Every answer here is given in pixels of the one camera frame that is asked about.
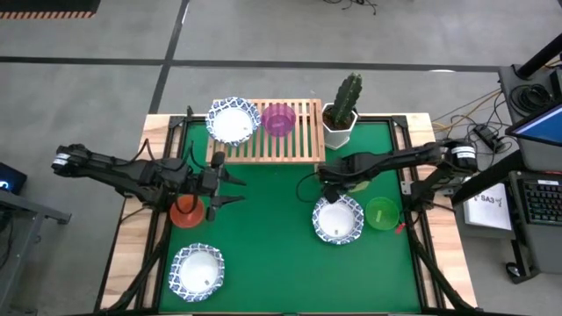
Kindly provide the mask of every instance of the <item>plant pot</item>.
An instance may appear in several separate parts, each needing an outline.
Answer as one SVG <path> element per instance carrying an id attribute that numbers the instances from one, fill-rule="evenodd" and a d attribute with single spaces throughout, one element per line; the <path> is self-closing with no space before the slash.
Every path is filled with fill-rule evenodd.
<path id="1" fill-rule="evenodd" d="M 198 197 L 195 208 L 190 212 L 193 207 L 193 200 L 194 198 L 192 195 L 181 196 L 177 200 L 181 211 L 177 209 L 176 203 L 172 204 L 169 208 L 169 217 L 174 225 L 180 228 L 193 228 L 203 221 L 205 217 L 203 201 L 201 201 L 201 197 Z"/>
<path id="2" fill-rule="evenodd" d="M 334 104 L 324 104 L 322 113 L 332 105 Z M 326 147 L 332 150 L 336 150 L 348 143 L 349 136 L 351 135 L 351 131 L 353 130 L 353 127 L 355 126 L 358 118 L 357 113 L 355 113 L 354 111 L 352 111 L 351 114 L 353 115 L 353 122 L 351 122 L 351 126 L 346 130 L 332 131 L 329 127 L 326 126 L 326 124 L 322 122 L 322 124 L 324 125 L 324 142 L 326 144 Z"/>

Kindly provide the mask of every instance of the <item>wooden table frame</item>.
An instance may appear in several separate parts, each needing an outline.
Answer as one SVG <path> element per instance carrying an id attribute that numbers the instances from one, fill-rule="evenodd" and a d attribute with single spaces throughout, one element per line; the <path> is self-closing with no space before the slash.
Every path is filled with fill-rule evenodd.
<path id="1" fill-rule="evenodd" d="M 360 114 L 361 120 L 385 119 L 394 126 L 393 145 L 399 149 L 420 146 L 435 141 L 431 121 L 427 113 L 397 113 L 397 114 Z M 201 120 L 204 116 L 194 115 L 194 120 Z M 183 123 L 185 116 L 181 115 L 148 115 L 145 121 L 140 143 L 150 139 L 155 157 L 179 156 L 177 150 L 184 146 L 187 131 Z M 149 159 L 148 154 L 141 154 L 141 159 Z M 416 169 L 399 170 L 400 180 L 411 181 L 419 177 L 424 179 L 435 167 L 422 166 Z M 450 206 L 446 197 L 436 197 L 435 202 Z M 138 210 L 141 204 L 135 198 L 129 198 L 124 204 L 121 217 Z M 142 263 L 154 249 L 155 244 L 168 232 L 170 222 L 166 220 L 166 213 L 156 213 L 146 210 L 140 212 L 118 226 L 112 251 L 108 259 L 104 279 L 97 298 L 95 311 L 107 308 L 115 303 L 127 289 L 140 270 Z M 425 212 L 415 226 L 418 238 L 424 243 L 429 254 L 436 261 L 439 269 L 449 280 L 453 288 L 470 305 L 476 306 L 476 299 L 472 289 L 472 282 L 466 266 L 465 255 L 458 234 L 455 215 L 438 207 Z M 421 306 L 448 307 L 452 305 L 443 298 L 443 294 L 436 288 L 427 268 L 417 257 L 413 257 L 414 272 L 418 285 L 418 296 Z M 136 314 L 158 313 L 158 302 L 162 289 L 163 262 L 150 271 L 147 285 L 135 296 L 135 300 L 128 309 L 142 310 Z"/>

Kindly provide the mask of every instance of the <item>green table surface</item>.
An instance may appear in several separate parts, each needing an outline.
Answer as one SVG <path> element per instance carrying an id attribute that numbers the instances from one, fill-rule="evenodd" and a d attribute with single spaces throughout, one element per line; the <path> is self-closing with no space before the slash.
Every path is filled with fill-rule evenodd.
<path id="1" fill-rule="evenodd" d="M 198 162 L 205 159 L 207 137 L 204 125 L 188 131 L 186 144 L 194 140 Z M 387 123 L 362 123 L 346 146 L 327 150 L 327 162 L 355 152 L 392 149 Z M 314 203 L 300 202 L 295 195 L 297 182 L 313 172 L 313 165 L 229 164 L 227 169 L 248 185 L 224 183 L 220 194 L 246 200 L 222 207 L 214 222 L 172 229 L 160 312 L 419 312 L 405 232 L 380 232 L 365 223 L 358 240 L 328 244 L 314 233 Z M 315 177 L 306 179 L 300 191 L 306 199 L 320 197 Z M 349 195 L 363 208 L 375 197 L 401 206 L 395 171 Z M 187 303 L 169 289 L 169 263 L 193 242 L 221 251 L 225 280 L 206 301 Z"/>

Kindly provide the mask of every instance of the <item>magenta cup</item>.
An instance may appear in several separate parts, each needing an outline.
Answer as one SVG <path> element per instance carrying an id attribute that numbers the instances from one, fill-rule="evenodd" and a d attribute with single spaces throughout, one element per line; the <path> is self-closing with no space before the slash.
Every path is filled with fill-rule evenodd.
<path id="1" fill-rule="evenodd" d="M 262 125 L 271 136 L 283 137 L 295 127 L 297 116 L 287 104 L 272 104 L 263 111 Z"/>

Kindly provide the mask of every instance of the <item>concrete floor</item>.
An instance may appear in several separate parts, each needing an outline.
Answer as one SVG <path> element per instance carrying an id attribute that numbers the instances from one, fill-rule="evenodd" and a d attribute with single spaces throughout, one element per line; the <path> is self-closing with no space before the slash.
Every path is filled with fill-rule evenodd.
<path id="1" fill-rule="evenodd" d="M 321 0 L 191 0 L 176 59 L 508 65 L 562 30 L 556 0 L 378 0 L 371 8 Z M 164 57 L 180 0 L 104 0 L 92 20 L 0 20 L 0 56 Z M 40 315 L 90 312 L 123 199 L 87 179 L 52 174 L 59 144 L 134 154 L 160 67 L 0 64 L 0 161 L 29 175 L 25 196 L 72 212 L 47 223 L 17 303 Z M 318 97 L 331 101 L 347 70 L 172 68 L 160 113 L 203 112 L 213 98 Z M 434 118 L 498 88 L 496 74 L 363 71 L 360 111 L 429 112 Z M 484 121 L 491 109 L 476 111 Z M 505 108 L 502 119 L 508 122 Z M 444 124 L 449 118 L 441 120 Z M 453 133 L 464 136 L 464 127 Z M 481 168 L 490 156 L 479 158 Z M 562 277 L 512 285 L 504 241 L 463 244 L 479 306 L 558 315 Z"/>

